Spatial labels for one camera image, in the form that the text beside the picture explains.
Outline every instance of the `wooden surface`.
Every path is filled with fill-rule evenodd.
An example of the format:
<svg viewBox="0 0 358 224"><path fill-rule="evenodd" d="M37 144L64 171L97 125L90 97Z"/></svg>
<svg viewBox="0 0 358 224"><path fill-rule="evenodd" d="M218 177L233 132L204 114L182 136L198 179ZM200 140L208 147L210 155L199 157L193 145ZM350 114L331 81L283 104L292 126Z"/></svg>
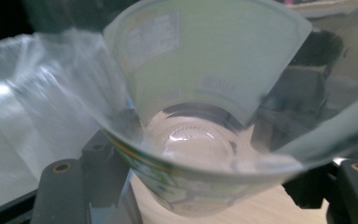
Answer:
<svg viewBox="0 0 358 224"><path fill-rule="evenodd" d="M325 224L326 202L318 210L296 207L281 186L238 203L211 217L180 217L161 207L145 185L134 176L131 180L144 224Z"/></svg>

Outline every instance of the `clear plastic cup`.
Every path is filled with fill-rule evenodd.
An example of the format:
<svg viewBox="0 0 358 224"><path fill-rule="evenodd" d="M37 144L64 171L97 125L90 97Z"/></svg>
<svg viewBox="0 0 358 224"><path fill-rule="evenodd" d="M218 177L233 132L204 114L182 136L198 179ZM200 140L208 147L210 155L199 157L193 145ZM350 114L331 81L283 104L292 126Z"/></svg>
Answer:
<svg viewBox="0 0 358 224"><path fill-rule="evenodd" d="M129 94L97 120L168 210L214 214L358 144L358 1L285 3L143 0L104 29Z"/></svg>

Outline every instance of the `table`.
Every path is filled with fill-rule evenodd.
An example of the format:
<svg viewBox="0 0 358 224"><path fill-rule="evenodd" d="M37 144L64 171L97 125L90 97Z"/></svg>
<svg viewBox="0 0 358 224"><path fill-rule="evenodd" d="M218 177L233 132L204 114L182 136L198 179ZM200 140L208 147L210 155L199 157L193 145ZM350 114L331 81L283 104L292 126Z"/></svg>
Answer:
<svg viewBox="0 0 358 224"><path fill-rule="evenodd" d="M262 192L211 217L180 217L161 207L134 175L131 180L144 224L325 224L327 202L322 209L303 210L282 186Z"/></svg>

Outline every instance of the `printed label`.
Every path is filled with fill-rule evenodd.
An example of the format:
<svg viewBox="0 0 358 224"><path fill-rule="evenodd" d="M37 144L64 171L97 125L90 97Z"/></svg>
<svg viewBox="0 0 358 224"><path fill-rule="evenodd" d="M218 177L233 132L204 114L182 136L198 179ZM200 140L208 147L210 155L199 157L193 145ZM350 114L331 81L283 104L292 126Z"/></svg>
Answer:
<svg viewBox="0 0 358 224"><path fill-rule="evenodd" d="M125 37L124 57L131 71L165 52L179 49L179 14L145 21Z"/></svg>
<svg viewBox="0 0 358 224"><path fill-rule="evenodd" d="M200 91L213 92L214 94L231 99L239 103L243 97L240 86L222 77L202 76L199 81Z"/></svg>

